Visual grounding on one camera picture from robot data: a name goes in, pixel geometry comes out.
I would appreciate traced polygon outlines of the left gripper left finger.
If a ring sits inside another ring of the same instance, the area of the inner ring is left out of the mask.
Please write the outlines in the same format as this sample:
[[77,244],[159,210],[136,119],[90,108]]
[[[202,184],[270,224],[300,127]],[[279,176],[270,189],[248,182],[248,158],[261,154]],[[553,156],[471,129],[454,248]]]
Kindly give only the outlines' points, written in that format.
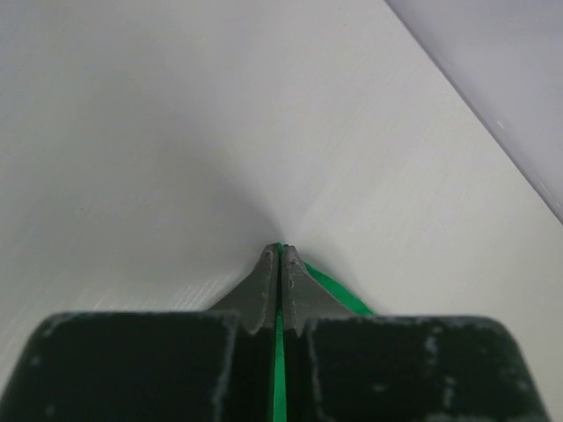
[[203,311],[64,312],[24,347],[4,421],[269,421],[279,250]]

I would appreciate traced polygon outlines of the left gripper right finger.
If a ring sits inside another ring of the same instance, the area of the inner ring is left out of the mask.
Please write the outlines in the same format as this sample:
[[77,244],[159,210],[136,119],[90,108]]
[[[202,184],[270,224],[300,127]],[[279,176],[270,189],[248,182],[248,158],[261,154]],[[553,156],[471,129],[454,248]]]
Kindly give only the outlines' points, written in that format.
[[310,317],[296,421],[546,421],[520,347],[482,316]]

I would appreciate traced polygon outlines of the green t shirt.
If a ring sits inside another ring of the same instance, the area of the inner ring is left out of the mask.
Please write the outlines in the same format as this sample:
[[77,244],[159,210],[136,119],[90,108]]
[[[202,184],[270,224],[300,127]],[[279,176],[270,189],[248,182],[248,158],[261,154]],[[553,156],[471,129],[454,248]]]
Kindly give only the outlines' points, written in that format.
[[273,421],[296,421],[306,372],[299,337],[310,317],[370,316],[373,311],[338,281],[300,258],[281,259],[275,320]]

